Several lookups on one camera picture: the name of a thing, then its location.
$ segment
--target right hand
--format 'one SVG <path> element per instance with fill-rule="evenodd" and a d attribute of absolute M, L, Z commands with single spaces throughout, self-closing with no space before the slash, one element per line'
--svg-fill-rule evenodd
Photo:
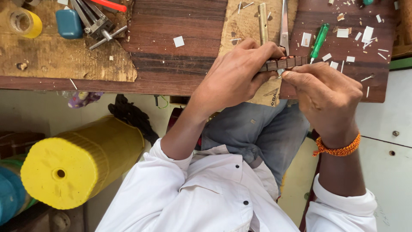
<path fill-rule="evenodd" d="M 329 149 L 348 146 L 358 135 L 355 110 L 362 85 L 324 62 L 296 66 L 282 73 L 293 85 L 299 109 Z"/>

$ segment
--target forearm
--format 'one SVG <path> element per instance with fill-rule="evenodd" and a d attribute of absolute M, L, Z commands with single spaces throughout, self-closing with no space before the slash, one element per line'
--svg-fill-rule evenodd
<path fill-rule="evenodd" d="M 354 125 L 342 136 L 322 138 L 326 147 L 338 149 L 352 143 L 358 134 L 358 127 Z M 340 196 L 362 196 L 366 193 L 363 181 L 359 152 L 344 157 L 322 153 L 319 169 L 319 183 L 329 192 Z"/>
<path fill-rule="evenodd" d="M 162 138 L 163 152 L 171 159 L 186 159 L 193 152 L 206 124 L 207 116 L 190 101 L 170 131 Z"/>

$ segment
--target fingernail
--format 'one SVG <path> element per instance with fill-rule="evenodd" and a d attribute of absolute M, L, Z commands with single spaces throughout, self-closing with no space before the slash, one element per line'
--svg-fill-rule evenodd
<path fill-rule="evenodd" d="M 282 73 L 282 76 L 286 76 L 289 72 L 290 72 L 290 71 L 284 71 L 284 72 Z"/>

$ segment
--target green screwdriver handle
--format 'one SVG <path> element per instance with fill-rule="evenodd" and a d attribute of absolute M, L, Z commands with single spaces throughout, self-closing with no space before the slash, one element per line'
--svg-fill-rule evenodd
<path fill-rule="evenodd" d="M 322 24 L 318 37 L 316 37 L 315 47 L 313 48 L 313 51 L 310 54 L 311 58 L 318 58 L 319 50 L 322 47 L 323 42 L 325 41 L 328 30 L 329 24 Z"/>

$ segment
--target left hand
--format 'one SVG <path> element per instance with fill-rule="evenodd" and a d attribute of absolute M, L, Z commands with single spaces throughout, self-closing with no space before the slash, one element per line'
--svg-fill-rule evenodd
<path fill-rule="evenodd" d="M 270 58 L 284 56 L 284 48 L 274 42 L 259 46 L 253 39 L 246 38 L 223 57 L 217 57 L 206 77 L 192 95 L 202 116 L 225 107 L 232 107 L 253 98 L 260 86 L 276 71 L 257 72 Z"/>

